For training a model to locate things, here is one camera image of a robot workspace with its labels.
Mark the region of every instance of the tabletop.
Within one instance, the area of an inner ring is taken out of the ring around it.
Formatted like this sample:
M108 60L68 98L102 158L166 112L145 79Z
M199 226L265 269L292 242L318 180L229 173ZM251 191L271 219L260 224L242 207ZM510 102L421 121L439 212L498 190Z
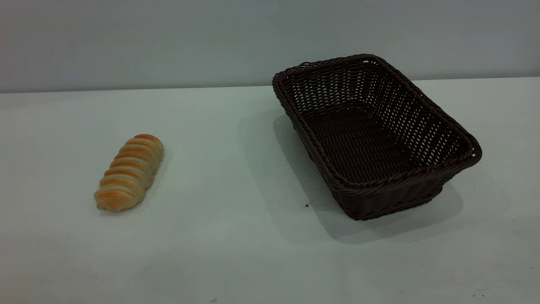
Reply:
M365 222L271 87L1 94L1 302L540 302L540 78L415 84L483 158ZM97 209L141 133L165 146L154 185L132 210Z

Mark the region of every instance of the wicker basket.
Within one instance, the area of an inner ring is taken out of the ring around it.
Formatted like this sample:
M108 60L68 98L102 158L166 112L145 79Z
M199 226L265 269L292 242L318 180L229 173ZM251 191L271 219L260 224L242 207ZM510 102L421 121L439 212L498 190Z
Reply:
M303 63L276 74L272 86L355 220L427 203L482 157L473 136L377 56Z

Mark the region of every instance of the gray wall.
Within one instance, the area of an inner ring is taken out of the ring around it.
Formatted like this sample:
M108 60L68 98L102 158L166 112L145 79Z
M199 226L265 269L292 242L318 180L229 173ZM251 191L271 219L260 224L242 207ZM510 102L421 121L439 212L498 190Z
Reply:
M413 79L540 74L539 0L0 5L3 92L263 85L303 61L363 52Z

